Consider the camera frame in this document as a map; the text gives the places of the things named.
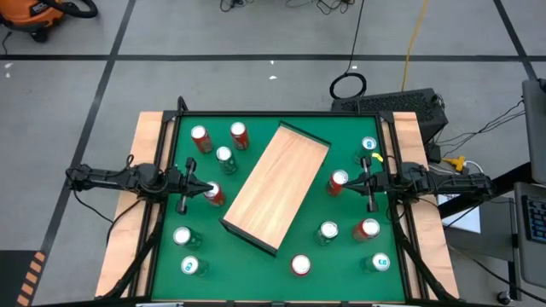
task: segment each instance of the keyboard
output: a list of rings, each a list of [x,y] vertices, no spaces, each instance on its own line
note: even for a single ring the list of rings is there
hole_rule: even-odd
[[[546,198],[523,196],[527,239],[546,244]]]

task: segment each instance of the shop vacuum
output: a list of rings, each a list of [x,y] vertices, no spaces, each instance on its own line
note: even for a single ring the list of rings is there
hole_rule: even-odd
[[[82,2],[89,10],[80,10],[76,4],[61,0],[0,0],[0,24],[14,31],[30,33],[34,41],[43,43],[48,39],[48,30],[59,24],[65,14],[78,18],[97,15],[92,0]]]

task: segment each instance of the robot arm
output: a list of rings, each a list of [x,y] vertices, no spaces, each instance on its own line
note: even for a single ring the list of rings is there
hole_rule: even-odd
[[[83,191],[92,188],[110,188],[130,191],[150,201],[165,200],[168,194],[181,194],[177,212],[186,213],[186,199],[209,191],[211,185],[199,181],[194,175],[197,163],[193,158],[186,161],[186,175],[176,168],[165,172],[150,163],[129,166],[132,156],[127,159],[127,166],[121,171],[95,170],[88,165],[79,165],[66,171],[71,190]]]

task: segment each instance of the can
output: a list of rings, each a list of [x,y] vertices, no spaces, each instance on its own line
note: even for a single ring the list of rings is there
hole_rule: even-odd
[[[360,261],[362,270],[369,273],[385,272],[390,266],[391,260],[382,252],[378,252],[374,256],[366,257]]]
[[[357,152],[355,153],[355,163],[360,165],[360,160],[371,154],[371,151],[374,150],[377,147],[377,141],[371,137],[366,136],[362,139],[360,142],[360,147],[358,148]]]
[[[237,171],[237,163],[235,162],[235,157],[231,153],[231,149],[222,146],[216,151],[216,158],[220,164],[220,169],[224,174],[233,174]]]
[[[365,241],[369,239],[375,238],[380,231],[379,223],[375,221],[373,218],[367,218],[355,226],[354,229],[352,229],[352,237],[359,241]]]
[[[205,198],[208,199],[213,206],[223,206],[225,204],[225,195],[224,191],[222,191],[222,187],[216,182],[207,182],[206,184],[212,185],[212,190],[203,193]]]
[[[349,174],[343,170],[337,170],[330,175],[330,179],[326,182],[326,191],[332,196],[337,196],[343,190],[343,184],[349,181]]]
[[[187,275],[203,276],[208,272],[208,262],[195,256],[187,256],[182,260],[180,269]]]
[[[197,125],[191,130],[191,138],[200,152],[206,154],[212,151],[212,140],[208,131],[202,125]]]
[[[240,122],[233,123],[229,132],[231,133],[233,145],[236,149],[245,150],[248,148],[250,140],[248,139],[248,130],[245,124]]]
[[[172,239],[179,246],[189,249],[197,249],[201,245],[201,235],[193,231],[190,227],[178,227],[172,234]]]
[[[299,254],[292,258],[290,269],[296,276],[305,276],[311,270],[311,261],[306,255]]]
[[[315,231],[315,241],[318,245],[328,245],[338,236],[338,225],[334,222],[326,221],[318,226]]]

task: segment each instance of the wooden board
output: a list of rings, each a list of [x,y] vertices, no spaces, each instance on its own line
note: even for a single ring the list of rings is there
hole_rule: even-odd
[[[155,149],[160,134],[162,112],[142,112],[136,125],[135,137],[131,147],[131,154],[135,156],[133,165],[140,163],[153,163]],[[118,207],[115,216],[125,211],[137,200],[137,196],[130,192],[120,192]],[[131,261],[135,257],[138,244],[138,235],[144,214],[144,202],[127,212],[121,218],[110,234],[110,240],[104,255],[101,275],[96,286],[96,296],[101,296],[110,291],[116,282],[125,273]],[[148,272],[149,259],[141,267],[141,281]],[[143,295],[143,288],[139,288],[137,295]]]
[[[427,156],[425,155],[415,113],[395,113],[394,126],[402,161],[416,162],[428,168]],[[386,139],[386,151],[389,155],[392,155],[392,144],[389,142],[390,131],[386,125],[383,125],[382,128]],[[396,169],[391,168],[391,172],[395,173]],[[433,195],[427,195],[422,198],[436,204],[436,199]],[[459,292],[438,209],[430,203],[421,200],[412,205],[412,212],[423,261],[434,273],[436,279],[444,286],[445,290],[451,295],[458,297]],[[409,272],[415,272],[415,266],[410,258],[406,257],[406,260]],[[409,283],[413,298],[419,298],[419,287],[415,274],[409,276]],[[428,295],[430,298],[435,298],[430,289],[428,289]]]
[[[275,254],[327,153],[327,145],[280,126],[221,220],[224,227]]]

